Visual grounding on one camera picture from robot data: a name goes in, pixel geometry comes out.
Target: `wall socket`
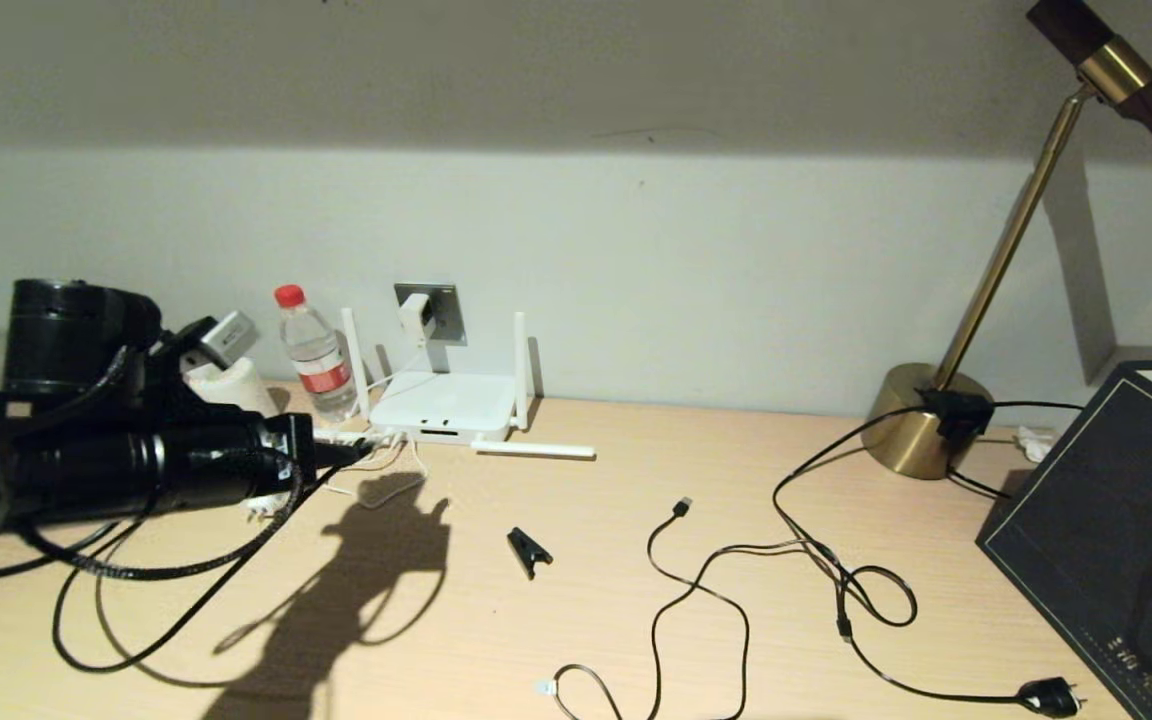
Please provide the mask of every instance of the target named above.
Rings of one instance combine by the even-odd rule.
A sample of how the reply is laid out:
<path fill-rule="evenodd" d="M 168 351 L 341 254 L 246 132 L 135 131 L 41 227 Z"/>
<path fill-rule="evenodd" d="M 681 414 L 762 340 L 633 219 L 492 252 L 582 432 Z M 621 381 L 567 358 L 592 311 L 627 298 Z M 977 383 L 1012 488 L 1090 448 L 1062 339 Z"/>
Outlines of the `wall socket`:
<path fill-rule="evenodd" d="M 434 333 L 430 340 L 465 344 L 465 319 L 461 316 L 461 301 L 456 296 L 456 286 L 435 283 L 394 283 L 394 296 L 397 305 L 407 302 L 407 296 L 414 291 L 429 295 L 429 306 L 434 316 Z"/>

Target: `white wall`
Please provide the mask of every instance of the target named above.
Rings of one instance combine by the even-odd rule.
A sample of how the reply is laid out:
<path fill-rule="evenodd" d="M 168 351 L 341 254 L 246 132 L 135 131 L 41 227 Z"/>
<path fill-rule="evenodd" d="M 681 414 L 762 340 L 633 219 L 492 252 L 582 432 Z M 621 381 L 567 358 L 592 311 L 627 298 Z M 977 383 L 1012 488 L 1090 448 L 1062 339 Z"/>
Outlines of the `white wall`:
<path fill-rule="evenodd" d="M 1071 85 L 1026 3 L 988 0 L 662 26 L 635 3 L 156 5 L 0 6 L 0 327 L 14 278 L 83 276 L 273 338 L 270 293 L 301 282 L 402 361 L 392 283 L 445 281 L 457 370 L 507 369 L 522 309 L 552 396 L 864 414 L 889 365 L 940 357 Z M 1147 14 L 1097 6 L 1152 60 Z M 699 78 L 664 62 L 692 53 Z M 1089 108 L 1075 149 L 1117 341 L 1152 344 L 1152 139 Z M 965 372 L 1086 397 L 1066 295 L 1039 211 Z M 256 357 L 288 374 L 271 340 Z"/>

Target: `black clip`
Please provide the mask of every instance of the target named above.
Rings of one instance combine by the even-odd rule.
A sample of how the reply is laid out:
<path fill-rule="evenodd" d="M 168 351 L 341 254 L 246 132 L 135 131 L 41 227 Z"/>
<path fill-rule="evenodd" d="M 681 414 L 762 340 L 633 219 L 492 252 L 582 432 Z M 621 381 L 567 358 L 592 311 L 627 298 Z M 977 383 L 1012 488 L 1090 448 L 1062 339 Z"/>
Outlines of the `black clip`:
<path fill-rule="evenodd" d="M 545 552 L 544 547 L 540 547 L 538 541 L 526 537 L 525 532 L 515 528 L 509 530 L 508 536 L 509 544 L 513 546 L 513 553 L 518 556 L 518 562 L 522 562 L 522 569 L 526 570 L 528 579 L 536 579 L 536 562 L 544 562 L 545 564 L 553 564 L 554 556 Z"/>

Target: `power adapter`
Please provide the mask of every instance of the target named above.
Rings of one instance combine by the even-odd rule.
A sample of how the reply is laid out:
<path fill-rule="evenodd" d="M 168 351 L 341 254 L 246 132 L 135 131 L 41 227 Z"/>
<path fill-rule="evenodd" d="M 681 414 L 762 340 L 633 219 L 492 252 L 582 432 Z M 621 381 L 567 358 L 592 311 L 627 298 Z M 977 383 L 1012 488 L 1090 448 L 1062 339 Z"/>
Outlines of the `power adapter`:
<path fill-rule="evenodd" d="M 952 446 L 960 446 L 984 433 L 993 419 L 993 402 L 983 395 L 948 389 L 922 389 L 923 404 L 941 419 L 937 433 Z"/>
<path fill-rule="evenodd" d="M 1020 685 L 1016 700 L 1044 717 L 1074 717 L 1083 708 L 1083 700 L 1074 694 L 1074 685 L 1064 679 L 1033 680 Z"/>
<path fill-rule="evenodd" d="M 417 350 L 425 347 L 430 334 L 434 333 L 434 305 L 424 291 L 414 291 L 397 308 L 397 324 Z"/>

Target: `wooden desk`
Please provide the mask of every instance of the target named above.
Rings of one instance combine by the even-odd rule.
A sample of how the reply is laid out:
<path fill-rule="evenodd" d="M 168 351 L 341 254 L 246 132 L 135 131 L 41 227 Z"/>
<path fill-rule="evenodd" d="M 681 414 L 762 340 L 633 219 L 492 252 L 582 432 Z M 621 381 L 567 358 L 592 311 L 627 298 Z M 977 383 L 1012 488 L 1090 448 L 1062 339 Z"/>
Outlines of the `wooden desk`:
<path fill-rule="evenodd" d="M 293 399 L 293 409 L 303 407 Z M 694 498 L 690 514 L 658 543 L 660 562 L 687 577 L 723 544 L 786 539 L 772 487 L 855 424 L 544 400 L 535 426 L 515 439 L 593 445 L 597 461 L 479 456 L 423 445 L 431 477 L 418 495 L 379 511 L 329 492 L 312 497 L 147 661 L 170 682 L 135 669 L 86 675 L 61 662 L 50 620 L 65 569 L 0 579 L 0 719 L 558 719 L 554 702 L 536 692 L 535 682 L 567 662 L 593 666 L 627 719 L 644 717 L 653 688 L 650 620 L 681 589 L 650 568 L 650 530 L 679 498 Z M 998 442 L 975 448 L 964 471 L 998 486 L 1007 471 L 1028 468 L 1005 442 L 1008 435 L 992 432 Z M 412 468 L 404 455 L 385 473 Z M 357 487 L 385 473 L 344 473 L 339 483 Z M 990 501 L 946 482 L 888 473 L 864 452 L 805 475 L 782 498 L 846 562 L 886 564 L 918 592 L 920 615 L 910 628 L 886 628 L 852 612 L 856 637 L 887 673 L 957 694 L 1010 694 L 1029 680 L 1064 675 L 1091 698 L 1079 717 L 1126 717 L 975 547 Z M 506 541 L 515 525 L 554 555 L 535 582 L 526 582 Z M 147 524 L 119 560 L 180 564 L 218 555 L 253 530 L 237 509 L 172 516 Z M 82 535 L 67 529 L 55 537 Z M 0 538 L 0 564 L 29 556 L 17 539 Z M 212 577 L 106 582 L 116 638 L 141 650 Z M 750 720 L 1031 717 L 1015 706 L 924 700 L 870 674 L 838 637 L 833 589 L 803 555 L 723 558 L 707 583 L 742 602 L 753 623 Z M 285 602 L 302 585 L 296 600 Z M 877 601 L 892 602 L 892 614 L 903 611 L 895 591 L 874 588 Z M 97 624 L 92 591 L 90 577 L 79 579 L 65 637 L 83 660 L 118 660 Z M 660 623 L 660 717 L 730 714 L 740 643 L 740 617 L 713 598 L 695 597 L 667 615 Z M 182 687 L 229 679 L 236 682 L 228 689 Z M 582 719 L 612 717 L 579 674 L 564 679 L 563 697 Z"/>

